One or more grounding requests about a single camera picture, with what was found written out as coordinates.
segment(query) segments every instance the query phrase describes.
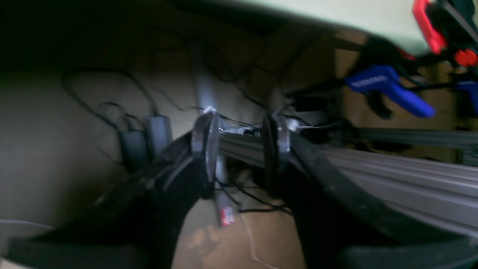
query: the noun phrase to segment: clamp handle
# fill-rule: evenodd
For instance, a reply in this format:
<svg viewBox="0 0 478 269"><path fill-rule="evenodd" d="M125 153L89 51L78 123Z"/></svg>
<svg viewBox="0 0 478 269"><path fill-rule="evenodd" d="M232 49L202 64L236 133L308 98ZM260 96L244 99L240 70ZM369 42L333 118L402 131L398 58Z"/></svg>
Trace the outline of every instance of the clamp handle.
<svg viewBox="0 0 478 269"><path fill-rule="evenodd" d="M478 81L461 80L456 83L457 90L467 91L471 98L471 103L475 109L475 115L478 116Z"/></svg>
<svg viewBox="0 0 478 269"><path fill-rule="evenodd" d="M371 66L345 81L355 92L370 95L371 91L379 91L417 117L431 118L435 114L432 106L400 84L400 77L390 66ZM373 102L376 103L375 107L386 108L380 99L374 98Z"/></svg>

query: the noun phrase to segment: white cable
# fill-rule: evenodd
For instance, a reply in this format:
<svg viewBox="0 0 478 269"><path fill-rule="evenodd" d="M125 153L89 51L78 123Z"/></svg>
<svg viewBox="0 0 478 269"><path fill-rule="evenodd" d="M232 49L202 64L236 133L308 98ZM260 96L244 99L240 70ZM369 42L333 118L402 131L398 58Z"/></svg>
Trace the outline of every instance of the white cable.
<svg viewBox="0 0 478 269"><path fill-rule="evenodd" d="M32 222L32 221L24 221L24 220L3 220L0 219L0 224L25 224L25 225L31 225L31 226L37 226L37 227L42 227L46 229L55 229L55 227L43 223L38 223L38 222Z"/></svg>
<svg viewBox="0 0 478 269"><path fill-rule="evenodd" d="M244 202L243 206L245 206L245 205L247 204L247 202L249 201L249 199L250 199L250 197L248 197L248 198L246 199L246 201ZM244 218L244 214L241 214L241 213L240 213L239 216L240 216L240 219L242 220L242 223L244 224L244 227L246 227L247 237L249 238L250 255L251 255L252 259L255 260L255 261L257 261L257 262L259 262L259 263L261 263L261 264L263 264L263 265L265 265L265 266L267 266L267 267L269 267L270 269L280 269L280 268L274 267L274 266L272 266L272 265L269 265L269 264L267 264L267 263L261 261L259 258L257 258L256 253L255 253L256 251L255 251L255 247L254 247L254 237L252 236L252 231L250 230L249 225L247 224L247 221L246 221L246 219Z"/></svg>

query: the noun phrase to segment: power adapter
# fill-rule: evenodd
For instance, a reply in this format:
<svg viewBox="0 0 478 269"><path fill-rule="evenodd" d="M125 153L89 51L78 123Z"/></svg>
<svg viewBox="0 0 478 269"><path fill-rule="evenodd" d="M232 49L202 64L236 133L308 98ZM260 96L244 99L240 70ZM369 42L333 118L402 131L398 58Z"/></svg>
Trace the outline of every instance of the power adapter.
<svg viewBox="0 0 478 269"><path fill-rule="evenodd" d="M151 157L155 158L171 143L171 121L164 115L146 117L144 125L150 142Z"/></svg>
<svg viewBox="0 0 478 269"><path fill-rule="evenodd" d="M150 162L146 132L129 130L118 132L121 155L126 170L134 173Z"/></svg>

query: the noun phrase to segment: red clamp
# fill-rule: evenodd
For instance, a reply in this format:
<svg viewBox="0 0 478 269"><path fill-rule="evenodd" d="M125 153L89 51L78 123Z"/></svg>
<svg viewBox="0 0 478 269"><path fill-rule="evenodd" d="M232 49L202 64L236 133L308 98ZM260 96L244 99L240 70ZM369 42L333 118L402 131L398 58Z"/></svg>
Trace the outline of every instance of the red clamp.
<svg viewBox="0 0 478 269"><path fill-rule="evenodd" d="M478 56L471 49L459 50L455 53L455 61L463 67L475 67L478 65Z"/></svg>
<svg viewBox="0 0 478 269"><path fill-rule="evenodd" d="M432 53L439 55L442 49L447 48L447 43L443 35L433 28L430 19L426 15L426 7L429 4L430 0L415 0L413 4L413 15L422 30L430 50Z"/></svg>

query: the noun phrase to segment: sticker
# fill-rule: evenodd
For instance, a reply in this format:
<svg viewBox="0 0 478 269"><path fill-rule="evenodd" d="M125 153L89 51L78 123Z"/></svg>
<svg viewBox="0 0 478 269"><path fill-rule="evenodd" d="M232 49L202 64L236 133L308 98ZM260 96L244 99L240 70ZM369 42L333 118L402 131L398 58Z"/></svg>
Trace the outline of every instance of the sticker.
<svg viewBox="0 0 478 269"><path fill-rule="evenodd" d="M234 213L232 207L226 206L221 209L221 221L223 226L234 223Z"/></svg>

